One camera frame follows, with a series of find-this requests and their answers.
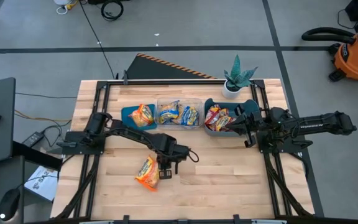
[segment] wooden table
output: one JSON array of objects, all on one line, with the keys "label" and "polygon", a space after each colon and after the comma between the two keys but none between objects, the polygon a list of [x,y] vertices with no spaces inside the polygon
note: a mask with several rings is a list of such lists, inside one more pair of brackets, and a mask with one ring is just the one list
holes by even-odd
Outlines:
[{"label": "wooden table", "polygon": [[[93,106],[96,82],[81,82],[72,131],[85,128]],[[270,107],[287,108],[280,80],[266,79],[265,84]],[[179,96],[203,101],[212,98],[218,102],[252,99],[250,88],[244,88],[235,100],[225,99],[221,90],[221,85],[113,86],[108,113],[120,119],[121,108],[156,103],[160,97]],[[203,128],[191,131],[157,128],[150,132],[165,132],[175,137],[178,144],[186,143],[198,153],[199,163],[189,159],[181,162],[178,175],[160,181],[158,191],[150,192],[134,177],[147,156],[153,153],[144,145],[122,137],[107,138],[106,150],[99,163],[92,220],[122,220],[124,215],[130,215],[131,220],[232,219],[233,214],[239,214],[241,218],[274,217],[264,157],[257,146],[246,149],[244,137],[211,137]],[[288,154],[281,156],[288,188],[302,206],[313,213],[302,163]],[[75,156],[64,165],[51,217],[58,215],[76,192],[82,161],[83,156]],[[283,213],[281,193],[277,192]],[[85,214],[86,198],[83,197],[82,215]]]}]

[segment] gray floor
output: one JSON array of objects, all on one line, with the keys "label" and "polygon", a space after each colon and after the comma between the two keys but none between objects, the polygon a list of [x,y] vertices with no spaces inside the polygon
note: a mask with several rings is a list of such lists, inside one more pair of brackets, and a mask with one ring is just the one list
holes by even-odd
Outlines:
[{"label": "gray floor", "polygon": [[[338,27],[336,13],[350,0],[268,0],[281,46],[328,45],[302,42],[302,32],[321,26]],[[273,46],[264,5],[259,0],[131,0],[124,15],[106,22],[96,6],[85,5],[105,47],[200,45]],[[56,14],[53,1],[5,1],[0,9],[0,49],[98,47],[80,6]],[[351,25],[345,14],[341,21]],[[126,69],[137,52],[108,52],[115,72]],[[255,78],[281,78],[274,51],[143,52],[170,62],[223,77],[236,54],[243,68],[259,66]],[[358,127],[358,82],[329,83],[333,69],[326,52],[283,52],[301,116],[343,111]],[[0,78],[15,77],[17,91],[75,96],[80,80],[111,77],[102,53],[0,54]],[[32,116],[70,119],[74,100],[17,96],[16,109]],[[23,141],[48,122],[15,119],[16,141]],[[358,131],[343,137],[318,134],[310,156],[324,214],[358,218]],[[34,170],[29,165],[28,174]],[[48,218],[51,204],[26,195],[26,221]]]}]

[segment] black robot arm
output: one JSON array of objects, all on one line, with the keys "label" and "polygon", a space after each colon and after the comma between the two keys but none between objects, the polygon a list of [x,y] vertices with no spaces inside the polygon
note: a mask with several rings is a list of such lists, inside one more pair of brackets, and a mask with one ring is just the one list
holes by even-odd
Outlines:
[{"label": "black robot arm", "polygon": [[[296,118],[288,110],[273,107],[267,112],[267,117],[263,118],[261,111],[254,111],[246,115],[242,105],[239,105],[236,108],[236,114],[238,115],[237,119],[226,127],[239,135],[246,134],[248,137],[245,142],[246,147],[256,144],[252,132],[266,132],[264,142],[269,146],[277,147],[289,138],[295,139],[297,136],[325,132],[349,135],[357,129],[347,114],[338,111],[319,116]],[[305,148],[312,142],[292,140],[292,144],[298,144],[301,145],[301,148]]]},{"label": "black robot arm", "polygon": [[341,112],[327,113],[304,118],[293,117],[288,110],[272,108],[266,123],[281,131],[295,131],[296,135],[331,133],[349,135],[356,130],[351,118]]},{"label": "black robot arm", "polygon": [[96,138],[103,136],[121,136],[130,140],[146,145],[150,150],[157,154],[157,162],[160,169],[160,178],[172,178],[171,163],[175,163],[175,173],[178,174],[178,164],[190,157],[190,152],[196,155],[187,146],[177,144],[177,140],[164,133],[151,134],[142,130],[126,126],[122,121],[113,119],[108,113],[93,113],[89,118],[84,132],[86,137],[81,141],[89,147],[97,144]]}]

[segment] black and orange striped ramp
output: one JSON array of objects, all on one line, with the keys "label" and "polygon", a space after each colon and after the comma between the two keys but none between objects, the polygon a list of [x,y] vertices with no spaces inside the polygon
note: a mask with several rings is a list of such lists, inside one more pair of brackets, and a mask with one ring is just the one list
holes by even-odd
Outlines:
[{"label": "black and orange striped ramp", "polygon": [[137,54],[127,71],[128,79],[213,78],[146,54]]}]

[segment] shop vacuum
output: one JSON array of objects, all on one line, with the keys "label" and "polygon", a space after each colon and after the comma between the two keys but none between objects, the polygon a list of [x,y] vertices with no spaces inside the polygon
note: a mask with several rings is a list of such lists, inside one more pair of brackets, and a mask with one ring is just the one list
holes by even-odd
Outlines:
[{"label": "shop vacuum", "polygon": [[329,74],[332,82],[338,82],[344,77],[358,80],[358,33],[331,27],[320,27],[306,31],[302,35],[306,41],[337,41],[328,52],[334,56],[336,70]]}]

